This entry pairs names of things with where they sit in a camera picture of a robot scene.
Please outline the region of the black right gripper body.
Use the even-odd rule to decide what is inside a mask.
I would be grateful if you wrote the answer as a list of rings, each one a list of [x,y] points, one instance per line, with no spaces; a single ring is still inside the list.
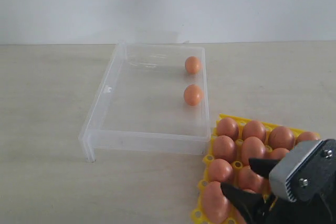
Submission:
[[[324,224],[335,223],[335,177],[323,187],[322,194],[307,201],[290,203],[278,199],[265,223],[271,224]]]

